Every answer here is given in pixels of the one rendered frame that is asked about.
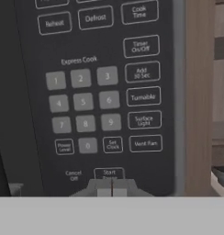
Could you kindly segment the wooden cupboards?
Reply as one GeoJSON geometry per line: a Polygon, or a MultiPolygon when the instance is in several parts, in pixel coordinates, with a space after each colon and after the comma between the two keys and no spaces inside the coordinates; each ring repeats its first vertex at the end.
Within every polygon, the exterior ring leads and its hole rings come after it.
{"type": "Polygon", "coordinates": [[[224,166],[224,0],[215,5],[212,164],[224,166]]]}

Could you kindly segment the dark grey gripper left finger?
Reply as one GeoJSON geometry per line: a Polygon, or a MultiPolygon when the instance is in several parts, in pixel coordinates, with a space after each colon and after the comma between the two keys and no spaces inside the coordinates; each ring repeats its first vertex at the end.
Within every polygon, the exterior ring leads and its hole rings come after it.
{"type": "Polygon", "coordinates": [[[77,197],[111,197],[111,181],[109,179],[91,179],[87,187],[75,194],[77,197]]]}

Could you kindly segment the white round dish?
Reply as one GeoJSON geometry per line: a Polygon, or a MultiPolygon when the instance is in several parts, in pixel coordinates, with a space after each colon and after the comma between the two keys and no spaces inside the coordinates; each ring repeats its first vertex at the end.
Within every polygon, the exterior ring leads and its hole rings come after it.
{"type": "Polygon", "coordinates": [[[224,166],[211,169],[211,186],[219,196],[224,197],[224,166]]]}

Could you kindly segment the microwave start button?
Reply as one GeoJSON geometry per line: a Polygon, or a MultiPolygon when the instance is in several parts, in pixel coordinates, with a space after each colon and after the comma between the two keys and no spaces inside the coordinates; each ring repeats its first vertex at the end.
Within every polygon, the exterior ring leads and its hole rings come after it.
{"type": "Polygon", "coordinates": [[[122,167],[101,167],[94,169],[95,179],[124,179],[125,170],[122,167]]]}

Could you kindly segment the wooden cupboard side panel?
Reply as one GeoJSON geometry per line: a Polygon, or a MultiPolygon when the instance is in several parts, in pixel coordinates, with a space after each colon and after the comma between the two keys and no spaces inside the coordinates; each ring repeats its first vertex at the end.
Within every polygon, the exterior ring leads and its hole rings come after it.
{"type": "Polygon", "coordinates": [[[185,0],[185,194],[211,195],[215,0],[185,0]]]}

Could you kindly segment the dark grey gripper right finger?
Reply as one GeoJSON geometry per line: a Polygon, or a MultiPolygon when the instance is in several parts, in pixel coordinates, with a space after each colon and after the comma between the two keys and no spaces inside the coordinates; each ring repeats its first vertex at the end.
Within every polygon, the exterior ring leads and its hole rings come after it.
{"type": "Polygon", "coordinates": [[[151,197],[151,194],[138,188],[134,179],[115,179],[113,181],[113,196],[151,197]]]}

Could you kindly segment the black microwave door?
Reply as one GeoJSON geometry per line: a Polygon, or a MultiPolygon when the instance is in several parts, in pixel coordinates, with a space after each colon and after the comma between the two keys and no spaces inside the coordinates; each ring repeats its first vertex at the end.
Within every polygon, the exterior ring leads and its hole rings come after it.
{"type": "Polygon", "coordinates": [[[7,180],[23,185],[22,196],[42,196],[14,0],[0,0],[0,151],[7,180]]]}

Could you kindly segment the black microwave oven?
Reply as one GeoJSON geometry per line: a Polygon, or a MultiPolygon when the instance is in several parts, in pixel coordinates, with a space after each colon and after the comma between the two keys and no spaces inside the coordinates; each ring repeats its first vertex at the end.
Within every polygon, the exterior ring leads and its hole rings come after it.
{"type": "Polygon", "coordinates": [[[14,0],[43,196],[122,167],[184,192],[185,0],[14,0]]]}

